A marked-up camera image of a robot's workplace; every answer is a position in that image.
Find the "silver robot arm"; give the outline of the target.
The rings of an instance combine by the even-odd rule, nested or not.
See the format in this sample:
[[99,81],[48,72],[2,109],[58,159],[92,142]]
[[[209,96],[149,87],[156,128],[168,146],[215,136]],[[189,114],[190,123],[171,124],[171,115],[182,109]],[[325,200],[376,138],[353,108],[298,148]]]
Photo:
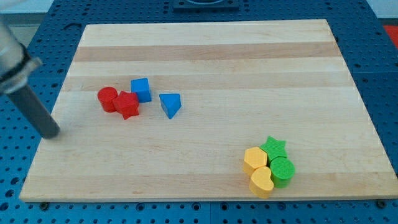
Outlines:
[[1,94],[26,86],[29,75],[41,65],[41,59],[30,55],[1,18]]

